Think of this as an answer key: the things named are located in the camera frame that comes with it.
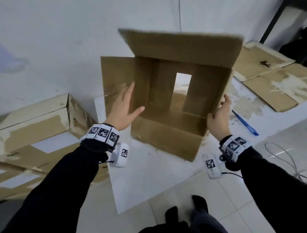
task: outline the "left hand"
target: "left hand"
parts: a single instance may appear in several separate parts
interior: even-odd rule
[[[145,110],[145,107],[141,106],[133,113],[128,114],[133,88],[134,82],[131,83],[128,89],[124,87],[121,90],[112,106],[110,114],[104,122],[114,126],[118,131],[122,131],[127,128],[135,120],[135,118]]]

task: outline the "right hand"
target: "right hand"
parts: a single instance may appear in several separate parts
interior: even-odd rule
[[[231,135],[228,122],[231,100],[226,94],[224,97],[225,102],[221,103],[222,106],[216,111],[215,115],[209,113],[207,116],[207,128],[218,141]]]

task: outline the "white wall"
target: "white wall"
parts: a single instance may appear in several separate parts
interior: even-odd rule
[[[181,0],[182,31],[259,40],[280,3]],[[277,38],[299,14],[286,14]],[[27,65],[0,73],[0,115],[68,92],[95,117],[93,98],[103,94],[99,56],[133,56],[118,27],[178,31],[178,0],[2,1],[0,42]],[[274,35],[269,39],[271,46],[278,43]]]

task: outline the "hand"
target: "hand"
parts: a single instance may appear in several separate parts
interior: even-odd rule
[[[142,106],[136,109],[133,113],[128,114],[133,88],[134,82],[131,83],[128,89],[124,87],[121,90],[119,96],[112,106],[110,114],[104,122],[114,126],[118,131],[127,128],[132,123],[132,121],[134,121],[134,119],[145,109],[145,107]]]
[[[217,110],[213,116],[211,113],[207,116],[207,128],[209,132],[219,141],[224,137],[231,135],[229,130],[229,112],[231,100],[228,95],[224,95],[225,102],[221,103],[221,107]]]

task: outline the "rectangular hole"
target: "rectangular hole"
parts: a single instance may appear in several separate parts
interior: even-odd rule
[[[191,81],[191,74],[177,73],[172,96],[171,108],[183,111],[185,98]]]

